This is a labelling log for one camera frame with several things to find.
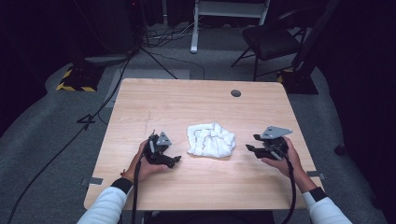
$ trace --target black cable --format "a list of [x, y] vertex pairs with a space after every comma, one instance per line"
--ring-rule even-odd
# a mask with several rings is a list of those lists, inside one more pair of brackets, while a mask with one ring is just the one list
[[119, 221], [117, 223], [118, 224], [122, 224], [122, 211], [121, 211], [121, 214], [120, 214], [120, 219], [119, 219]]
[[21, 202], [21, 199], [23, 198], [23, 196], [25, 195], [25, 193], [27, 192], [27, 190], [33, 185], [33, 183], [38, 179], [38, 177], [50, 166], [50, 164], [56, 159], [58, 158], [59, 155], [61, 155], [66, 149], [67, 147], [70, 146], [70, 144], [72, 144], [72, 142], [82, 133], [82, 131], [85, 130], [85, 128], [91, 123], [91, 121], [93, 120], [93, 118], [95, 118], [99, 112], [106, 106], [106, 104], [110, 101], [111, 97], [113, 97], [114, 93], [116, 92], [118, 86], [120, 85], [120, 82], [122, 81], [122, 77], [123, 77], [123, 73], [125, 71], [126, 66], [128, 65], [129, 61], [131, 61], [132, 59], [132, 55], [131, 57], [128, 59], [128, 61], [125, 63], [122, 72], [120, 74], [120, 79], [116, 84], [116, 87], [114, 88], [113, 92], [111, 92], [111, 94], [107, 97], [107, 99], [102, 103], [102, 105], [100, 106], [100, 108], [93, 114], [93, 116], [91, 116], [87, 123], [66, 143], [66, 145], [64, 145], [64, 147], [62, 147], [62, 149], [55, 155], [52, 157], [52, 159], [50, 159], [46, 165], [44, 165], [44, 167], [35, 175], [35, 177], [29, 182], [29, 184], [26, 186], [26, 188], [23, 190], [22, 194], [20, 195], [20, 197], [18, 198], [18, 200], [15, 202], [14, 207], [12, 208], [11, 214], [9, 215], [8, 218], [8, 222], [7, 224], [10, 224], [12, 221], [12, 218], [14, 217], [15, 211], [17, 210], [17, 207], [19, 205], [19, 203]]
[[185, 30], [187, 30], [188, 28], [189, 27], [182, 29], [182, 31], [179, 34], [175, 34], [175, 29], [174, 29], [174, 32], [172, 32], [171, 34], [160, 35], [157, 44], [143, 43], [143, 46], [147, 47], [147, 48], [163, 47], [163, 46], [165, 46], [166, 44], [168, 44], [169, 42], [171, 42], [173, 40], [179, 40], [179, 39], [182, 39], [182, 38], [186, 37], [187, 35], [192, 35], [192, 33], [187, 33], [185, 35], [182, 35], [182, 33]]
[[102, 119], [102, 117], [100, 117], [100, 113], [98, 114], [98, 118], [99, 118], [99, 120], [101, 120], [105, 125], [108, 125], [108, 123], [105, 122], [105, 121]]
[[151, 55], [151, 53], [150, 52], [148, 52], [148, 51], [146, 51], [145, 49], [143, 49], [142, 47], [140, 47], [143, 51], [145, 51], [147, 54], [148, 54], [148, 56], [150, 56], [152, 59], [154, 59], [154, 61], [157, 63], [157, 64], [159, 64], [162, 68], [163, 68], [163, 70], [165, 70], [167, 73], [169, 73], [172, 77], [174, 77], [175, 79], [178, 79], [177, 77], [175, 77], [168, 69], [166, 69], [160, 62], [158, 62], [158, 60], [156, 59], [156, 58], [154, 58], [154, 56], [152, 56]]
[[[161, 56], [161, 57], [163, 57], [163, 58], [165, 58], [165, 59], [175, 60], [175, 61], [178, 61], [178, 62], [181, 62], [181, 63], [192, 63], [192, 62], [182, 61], [182, 60], [175, 59], [175, 58], [169, 58], [169, 57], [163, 56], [163, 55], [161, 55], [161, 54], [159, 54], [159, 53], [150, 52], [150, 54], [158, 55], [158, 56]], [[192, 64], [195, 64], [195, 65], [197, 65], [197, 66], [199, 66], [199, 67], [202, 68], [202, 71], [203, 71], [203, 73], [204, 73], [204, 80], [205, 80], [205, 69], [204, 69], [200, 64], [198, 64], [198, 63], [192, 63]]]
[[293, 212], [294, 212], [295, 205], [296, 205], [296, 185], [295, 185], [294, 173], [293, 173], [294, 168], [291, 165], [289, 157], [285, 157], [285, 158], [286, 158], [288, 166], [289, 166], [289, 176], [290, 176], [292, 196], [291, 196], [291, 206], [290, 206], [288, 216], [285, 218], [285, 220], [282, 222], [282, 224], [286, 224], [290, 221], [291, 216], [293, 215]]
[[137, 205], [137, 190], [138, 190], [138, 179], [139, 179], [139, 172], [140, 172], [140, 165], [142, 163], [142, 159], [145, 156], [144, 151], [139, 156], [139, 159], [137, 160], [136, 167], [134, 168], [134, 202], [132, 205], [132, 224], [135, 224], [136, 220], [136, 205]]
[[[175, 27], [174, 30], [172, 31], [172, 33], [170, 33], [170, 34], [166, 33], [169, 30], [169, 28], [167, 28], [167, 29], [157, 29], [157, 30], [148, 30], [148, 34], [149, 34], [148, 38], [153, 39], [153, 38], [158, 38], [158, 37], [165, 36], [165, 35], [175, 35], [176, 33], [178, 33], [180, 35], [180, 34], [182, 34], [184, 32], [184, 30], [187, 30], [187, 28], [188, 27], [185, 27], [185, 28], [176, 28]], [[159, 35], [157, 31], [161, 31], [161, 30], [164, 30], [164, 31]]]

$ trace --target person's arm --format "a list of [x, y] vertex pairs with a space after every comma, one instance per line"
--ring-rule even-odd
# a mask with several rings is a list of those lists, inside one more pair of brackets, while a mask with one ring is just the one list
[[[93, 205], [85, 214], [79, 219], [78, 224], [85, 223], [117, 223], [120, 219], [122, 208], [124, 207], [129, 193], [133, 189], [134, 183], [134, 168], [147, 141], [140, 144], [139, 151], [134, 155], [134, 159], [126, 172], [122, 172], [121, 178], [113, 182], [113, 184], [106, 188], [97, 197]], [[145, 180], [150, 174], [166, 170], [166, 165], [151, 165], [143, 157], [140, 172], [139, 182]]]
[[[300, 157], [295, 150], [289, 138], [284, 137], [288, 144], [288, 155], [290, 162], [294, 168], [293, 175], [297, 187], [303, 194], [306, 207], [311, 216], [312, 223], [351, 223], [343, 212], [334, 204], [334, 202], [326, 195], [322, 188], [312, 181], [306, 174], [300, 162]], [[262, 159], [263, 162], [277, 168], [283, 175], [289, 177], [289, 166], [286, 160], [273, 161], [267, 158]]]

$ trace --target black wristband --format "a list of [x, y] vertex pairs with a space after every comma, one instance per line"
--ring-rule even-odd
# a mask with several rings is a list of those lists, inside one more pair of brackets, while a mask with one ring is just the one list
[[113, 184], [111, 185], [111, 187], [121, 189], [122, 191], [125, 192], [125, 194], [128, 194], [128, 191], [131, 189], [132, 186], [133, 186], [132, 182], [127, 178], [120, 178], [114, 181]]
[[311, 190], [309, 190], [309, 193], [311, 194], [311, 196], [315, 200], [315, 202], [318, 202], [324, 198], [327, 198], [327, 194], [323, 191], [323, 189], [321, 187], [311, 189]]

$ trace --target silver metal plate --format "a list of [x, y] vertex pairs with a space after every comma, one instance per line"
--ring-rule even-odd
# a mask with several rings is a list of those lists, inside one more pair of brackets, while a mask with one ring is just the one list
[[321, 180], [327, 179], [327, 176], [326, 176], [325, 174], [321, 174], [321, 173], [319, 173], [318, 171], [307, 171], [306, 174], [307, 174], [309, 177], [317, 176], [317, 177], [319, 177]]
[[82, 178], [80, 185], [89, 186], [89, 185], [102, 185], [103, 179], [90, 177], [90, 178]]
[[157, 146], [170, 146], [170, 145], [172, 145], [171, 140], [169, 140], [168, 136], [166, 136], [164, 132], [161, 132], [157, 140]]
[[263, 133], [260, 135], [262, 139], [274, 139], [280, 136], [292, 133], [291, 129], [278, 128], [275, 126], [269, 126]]

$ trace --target person's left hand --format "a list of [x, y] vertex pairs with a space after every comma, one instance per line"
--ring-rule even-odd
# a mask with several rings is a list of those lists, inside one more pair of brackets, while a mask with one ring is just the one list
[[[122, 177], [129, 179], [131, 182], [134, 183], [134, 168], [136, 167], [137, 161], [139, 160], [140, 154], [142, 154], [143, 149], [145, 148], [145, 145], [148, 140], [142, 142], [139, 147], [139, 151], [134, 155], [134, 159], [131, 161], [131, 164], [129, 165], [129, 168], [127, 171], [122, 172], [120, 175]], [[142, 163], [140, 165], [140, 171], [139, 171], [139, 179], [138, 181], [144, 181], [149, 175], [158, 173], [164, 170], [167, 170], [168, 166], [167, 165], [152, 165], [148, 162], [146, 157], [142, 158]]]

